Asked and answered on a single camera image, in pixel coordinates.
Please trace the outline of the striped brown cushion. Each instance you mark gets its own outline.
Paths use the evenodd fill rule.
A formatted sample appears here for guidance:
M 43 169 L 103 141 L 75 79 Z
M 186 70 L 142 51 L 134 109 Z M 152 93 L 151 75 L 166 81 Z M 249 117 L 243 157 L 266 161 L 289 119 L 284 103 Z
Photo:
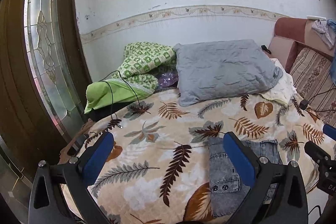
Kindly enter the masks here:
M 296 57 L 290 74 L 298 94 L 308 101 L 313 118 L 321 118 L 325 124 L 335 126 L 335 84 L 329 70 L 331 61 L 310 49 L 303 48 Z

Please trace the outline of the clothes pile on headboard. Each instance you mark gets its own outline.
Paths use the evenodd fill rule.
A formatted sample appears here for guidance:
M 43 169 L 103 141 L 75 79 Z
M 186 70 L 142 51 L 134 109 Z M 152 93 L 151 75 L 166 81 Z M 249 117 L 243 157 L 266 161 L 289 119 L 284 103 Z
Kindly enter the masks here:
M 329 50 L 335 46 L 335 32 L 327 24 L 326 20 L 315 20 L 311 28 L 321 38 Z

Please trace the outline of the pink upholstered headboard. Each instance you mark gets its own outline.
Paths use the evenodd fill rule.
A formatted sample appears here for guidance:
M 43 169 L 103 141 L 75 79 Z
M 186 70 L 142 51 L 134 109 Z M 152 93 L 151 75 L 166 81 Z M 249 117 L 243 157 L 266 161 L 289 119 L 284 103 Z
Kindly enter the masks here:
M 279 18 L 274 25 L 274 37 L 268 49 L 270 58 L 280 61 L 286 72 L 290 72 L 293 63 L 303 48 L 310 48 L 330 61 L 334 49 L 329 49 L 311 27 L 312 20 L 300 18 Z

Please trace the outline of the grey quilted pillow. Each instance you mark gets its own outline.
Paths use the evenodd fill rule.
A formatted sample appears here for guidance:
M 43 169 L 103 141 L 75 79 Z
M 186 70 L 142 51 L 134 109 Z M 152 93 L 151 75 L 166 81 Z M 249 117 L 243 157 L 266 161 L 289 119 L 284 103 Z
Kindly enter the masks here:
M 283 76 L 251 39 L 176 44 L 174 50 L 182 107 L 266 92 Z

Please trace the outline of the grey denim pants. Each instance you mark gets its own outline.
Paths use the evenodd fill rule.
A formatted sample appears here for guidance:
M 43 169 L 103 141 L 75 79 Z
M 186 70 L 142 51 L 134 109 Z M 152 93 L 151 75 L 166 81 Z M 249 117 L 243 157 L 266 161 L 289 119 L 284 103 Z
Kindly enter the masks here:
M 273 164 L 282 164 L 276 140 L 250 141 L 243 140 L 257 157 L 264 156 Z M 210 154 L 210 199 L 213 216 L 229 217 L 244 200 L 250 187 L 243 184 L 238 172 L 223 148 L 223 139 L 208 139 Z

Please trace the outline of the leaf print beige blanket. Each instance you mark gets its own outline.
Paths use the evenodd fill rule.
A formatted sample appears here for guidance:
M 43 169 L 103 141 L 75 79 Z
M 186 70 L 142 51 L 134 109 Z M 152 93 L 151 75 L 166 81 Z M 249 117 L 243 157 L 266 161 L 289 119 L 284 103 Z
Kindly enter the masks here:
M 88 187 L 111 223 L 217 222 L 210 203 L 208 140 L 231 131 L 241 140 L 274 140 L 283 163 L 298 162 L 306 191 L 315 188 L 317 165 L 305 153 L 312 141 L 335 155 L 335 141 L 316 114 L 258 95 L 182 107 L 178 89 L 153 94 L 106 117 L 89 130 L 83 148 L 104 132 L 113 149 Z

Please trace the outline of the black device by pillow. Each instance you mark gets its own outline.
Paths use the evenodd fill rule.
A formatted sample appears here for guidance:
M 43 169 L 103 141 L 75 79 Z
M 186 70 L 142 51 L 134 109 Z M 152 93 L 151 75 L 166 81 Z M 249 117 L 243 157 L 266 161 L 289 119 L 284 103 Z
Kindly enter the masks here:
M 265 52 L 267 52 L 268 54 L 272 54 L 272 52 L 267 48 L 267 46 L 265 46 L 265 45 L 262 45 L 261 46 L 261 49 L 263 50 L 263 51 L 265 51 Z

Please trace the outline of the black charger adapter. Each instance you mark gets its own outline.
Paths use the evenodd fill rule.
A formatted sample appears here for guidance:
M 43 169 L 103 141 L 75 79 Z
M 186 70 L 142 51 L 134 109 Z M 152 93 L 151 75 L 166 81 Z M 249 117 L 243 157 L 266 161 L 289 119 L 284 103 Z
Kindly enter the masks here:
M 301 110 L 306 110 L 308 107 L 309 101 L 306 99 L 303 99 L 300 103 L 299 103 L 299 107 Z

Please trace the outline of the green patterned blanket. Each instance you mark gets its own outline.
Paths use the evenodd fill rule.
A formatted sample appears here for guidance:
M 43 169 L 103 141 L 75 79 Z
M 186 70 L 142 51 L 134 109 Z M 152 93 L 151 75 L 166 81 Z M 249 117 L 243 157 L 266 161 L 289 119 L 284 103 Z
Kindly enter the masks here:
M 117 70 L 86 89 L 84 113 L 115 103 L 134 102 L 151 96 L 158 87 L 156 75 L 176 65 L 173 47 L 153 42 L 129 43 Z

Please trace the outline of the white cream cloth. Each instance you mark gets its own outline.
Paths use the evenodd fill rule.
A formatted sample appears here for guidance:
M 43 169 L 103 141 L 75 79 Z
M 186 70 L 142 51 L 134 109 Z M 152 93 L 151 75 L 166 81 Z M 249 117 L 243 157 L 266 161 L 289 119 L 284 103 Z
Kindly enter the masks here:
M 293 78 L 286 73 L 278 59 L 271 59 L 274 65 L 282 70 L 282 77 L 279 79 L 276 86 L 270 90 L 260 93 L 262 98 L 277 102 L 281 105 L 288 106 L 293 96 L 297 93 L 294 87 Z

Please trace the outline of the brown wooden glass door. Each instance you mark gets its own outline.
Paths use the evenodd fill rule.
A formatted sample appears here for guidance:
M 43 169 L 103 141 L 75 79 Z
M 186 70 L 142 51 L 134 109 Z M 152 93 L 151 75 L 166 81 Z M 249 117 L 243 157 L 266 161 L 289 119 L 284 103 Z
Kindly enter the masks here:
M 1 0 L 1 147 L 32 181 L 86 122 L 75 0 Z

